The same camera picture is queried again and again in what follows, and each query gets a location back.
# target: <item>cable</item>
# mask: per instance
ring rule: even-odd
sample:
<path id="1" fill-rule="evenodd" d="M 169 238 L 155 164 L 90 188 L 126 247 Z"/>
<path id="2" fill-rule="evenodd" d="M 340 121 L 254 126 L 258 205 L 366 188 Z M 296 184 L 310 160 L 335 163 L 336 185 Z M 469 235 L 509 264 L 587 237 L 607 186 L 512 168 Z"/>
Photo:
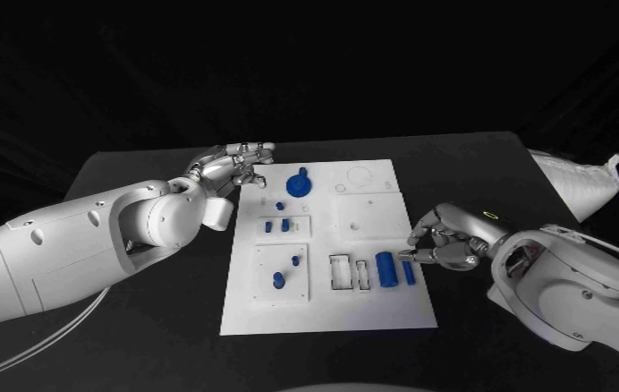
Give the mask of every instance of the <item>cable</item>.
<path id="1" fill-rule="evenodd" d="M 34 345 L 28 350 L 21 352 L 18 355 L 12 356 L 2 363 L 0 363 L 0 372 L 14 367 L 18 363 L 24 362 L 28 358 L 31 358 L 38 352 L 41 352 L 83 322 L 89 314 L 93 312 L 93 309 L 99 305 L 99 302 L 103 300 L 106 292 L 109 288 L 106 287 L 103 291 L 96 296 L 96 299 L 91 301 L 86 310 L 77 315 L 77 317 L 67 323 L 67 325 L 55 331 L 55 333 L 48 336 L 37 345 Z"/>

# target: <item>black backdrop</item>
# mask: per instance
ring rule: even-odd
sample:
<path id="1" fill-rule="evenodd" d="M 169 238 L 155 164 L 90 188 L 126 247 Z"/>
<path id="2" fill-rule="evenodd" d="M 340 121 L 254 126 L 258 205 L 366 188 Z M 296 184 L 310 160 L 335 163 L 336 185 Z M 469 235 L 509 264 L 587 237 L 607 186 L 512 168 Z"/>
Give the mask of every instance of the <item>black backdrop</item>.
<path id="1" fill-rule="evenodd" d="M 515 131 L 611 136 L 619 0 L 2 0 L 2 219 L 93 152 Z"/>

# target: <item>robotic hand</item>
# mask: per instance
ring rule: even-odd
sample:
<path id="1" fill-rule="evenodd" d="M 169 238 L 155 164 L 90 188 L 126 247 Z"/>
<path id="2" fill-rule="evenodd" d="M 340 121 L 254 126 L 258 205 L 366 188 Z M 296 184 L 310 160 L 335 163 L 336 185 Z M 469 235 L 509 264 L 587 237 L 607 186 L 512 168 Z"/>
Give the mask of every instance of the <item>robotic hand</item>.
<path id="1" fill-rule="evenodd" d="M 214 146 L 185 174 L 63 202 L 0 227 L 0 321 L 61 307 L 174 254 L 204 224 L 225 230 L 235 186 L 266 179 L 273 143 Z"/>
<path id="2" fill-rule="evenodd" d="M 597 341 L 619 351 L 619 248 L 555 225 L 515 232 L 486 211 L 438 204 L 418 220 L 408 244 L 431 234 L 436 248 L 398 259 L 469 270 L 490 259 L 489 299 L 531 331 L 578 351 Z"/>

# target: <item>table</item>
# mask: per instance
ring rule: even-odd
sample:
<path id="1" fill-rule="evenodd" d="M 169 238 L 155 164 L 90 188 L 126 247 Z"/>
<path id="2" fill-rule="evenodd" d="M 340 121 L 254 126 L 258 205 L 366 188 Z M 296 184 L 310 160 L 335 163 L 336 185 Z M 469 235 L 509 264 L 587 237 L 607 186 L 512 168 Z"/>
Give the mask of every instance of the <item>table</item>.
<path id="1" fill-rule="evenodd" d="M 202 150 L 97 153 L 67 200 L 175 177 Z M 411 222 L 450 200 L 490 209 L 522 228 L 555 223 L 577 229 L 509 132 L 280 143 L 274 158 L 279 163 L 389 158 Z M 423 267 L 437 329 L 220 337 L 234 220 L 233 215 L 222 233 L 202 227 L 179 253 L 110 288 L 67 337 L 0 374 L 2 390 L 271 392 L 340 381 L 434 390 L 619 388 L 611 349 L 592 344 L 572 354 L 552 347 L 487 300 L 487 260 L 464 273 Z M 90 300 L 0 324 L 4 349 L 22 348 L 17 337 L 25 334 L 35 343 Z"/>

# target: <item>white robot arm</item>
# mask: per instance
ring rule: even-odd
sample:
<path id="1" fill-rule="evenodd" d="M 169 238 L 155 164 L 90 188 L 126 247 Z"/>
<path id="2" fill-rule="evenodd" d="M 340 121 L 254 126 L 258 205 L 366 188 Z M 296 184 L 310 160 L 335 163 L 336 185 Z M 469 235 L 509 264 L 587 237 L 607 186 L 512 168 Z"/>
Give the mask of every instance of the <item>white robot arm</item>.
<path id="1" fill-rule="evenodd" d="M 214 146 L 184 176 L 63 202 L 0 227 L 0 321 L 61 307 L 174 254 L 205 225 L 227 227 L 237 185 L 266 187 L 251 163 L 273 143 Z"/>
<path id="2" fill-rule="evenodd" d="M 400 260 L 469 270 L 490 258 L 489 299 L 531 331 L 569 351 L 591 341 L 619 351 L 619 248 L 559 226 L 513 232 L 493 213 L 450 203 L 417 222 L 411 246 L 427 231 L 437 247 Z"/>

